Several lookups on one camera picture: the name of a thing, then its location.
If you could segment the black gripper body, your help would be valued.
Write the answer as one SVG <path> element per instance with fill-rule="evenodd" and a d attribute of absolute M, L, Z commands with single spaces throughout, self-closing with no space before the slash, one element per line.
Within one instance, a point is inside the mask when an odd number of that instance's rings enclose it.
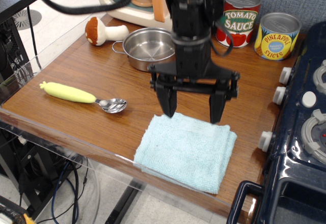
<path fill-rule="evenodd" d="M 175 59 L 148 67 L 158 99 L 176 99 L 178 91 L 209 94 L 213 99 L 238 96 L 240 74 L 212 61 L 211 50 L 215 47 L 210 37 L 172 40 Z"/>

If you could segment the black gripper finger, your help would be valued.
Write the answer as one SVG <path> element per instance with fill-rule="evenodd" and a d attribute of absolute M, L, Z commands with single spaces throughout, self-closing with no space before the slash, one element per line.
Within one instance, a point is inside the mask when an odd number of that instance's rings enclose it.
<path fill-rule="evenodd" d="M 212 94 L 209 97 L 210 122 L 218 123 L 221 120 L 226 103 L 226 96 L 222 93 Z"/>
<path fill-rule="evenodd" d="M 177 107 L 177 92 L 172 87 L 156 86 L 156 94 L 162 111 L 171 118 Z"/>

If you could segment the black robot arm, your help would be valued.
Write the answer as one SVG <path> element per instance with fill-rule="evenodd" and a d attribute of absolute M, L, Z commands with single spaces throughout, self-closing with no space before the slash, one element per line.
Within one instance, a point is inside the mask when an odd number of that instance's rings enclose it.
<path fill-rule="evenodd" d="M 208 94 L 210 121 L 221 120 L 225 103 L 238 95 L 239 73 L 216 65 L 211 28 L 223 14 L 222 0 L 166 0 L 172 20 L 171 40 L 175 60 L 153 64 L 151 86 L 162 111 L 172 117 L 177 107 L 177 91 Z"/>

